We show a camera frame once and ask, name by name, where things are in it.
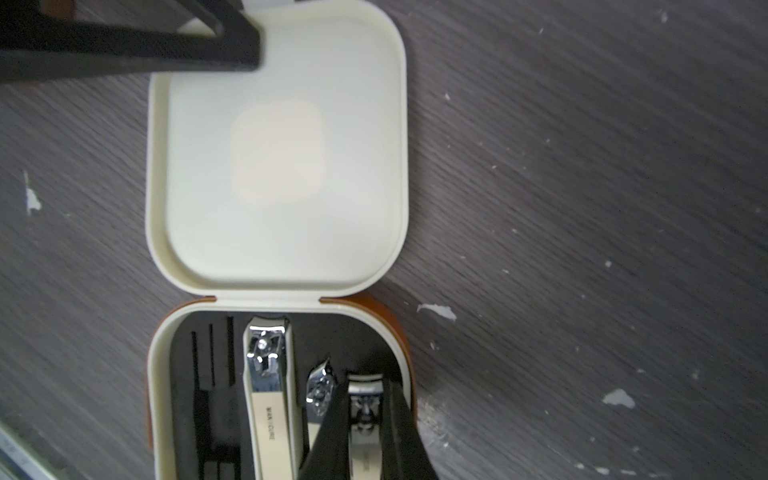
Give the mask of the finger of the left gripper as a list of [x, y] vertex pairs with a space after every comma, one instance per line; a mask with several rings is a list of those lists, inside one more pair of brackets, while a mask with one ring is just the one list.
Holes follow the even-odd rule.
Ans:
[[254, 71], [261, 32], [228, 1], [182, 1], [211, 36], [78, 22], [73, 1], [1, 3], [1, 81]]

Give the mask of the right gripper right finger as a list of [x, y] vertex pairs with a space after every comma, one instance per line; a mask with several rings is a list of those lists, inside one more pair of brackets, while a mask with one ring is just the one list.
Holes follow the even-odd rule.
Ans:
[[402, 387], [383, 380], [380, 441], [384, 480], [437, 480]]

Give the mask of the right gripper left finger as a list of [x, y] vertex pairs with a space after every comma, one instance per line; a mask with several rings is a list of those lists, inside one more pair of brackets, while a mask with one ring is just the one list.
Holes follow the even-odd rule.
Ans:
[[349, 480], [350, 399], [348, 384], [341, 383], [321, 424], [298, 478]]

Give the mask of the small silver clipper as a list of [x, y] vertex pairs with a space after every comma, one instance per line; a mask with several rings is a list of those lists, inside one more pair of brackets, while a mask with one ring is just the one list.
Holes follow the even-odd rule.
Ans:
[[382, 478], [380, 439], [383, 376], [349, 375], [349, 469], [352, 480]]

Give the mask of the cream case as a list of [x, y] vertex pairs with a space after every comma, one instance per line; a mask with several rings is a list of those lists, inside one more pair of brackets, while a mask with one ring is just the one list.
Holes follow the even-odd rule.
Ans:
[[147, 358], [159, 479], [177, 479], [171, 348], [199, 312], [342, 314], [371, 327], [414, 394], [408, 342], [367, 294], [394, 264], [409, 215], [407, 60], [366, 1], [248, 1], [262, 36], [250, 73], [156, 73], [149, 86], [146, 237], [193, 300]]

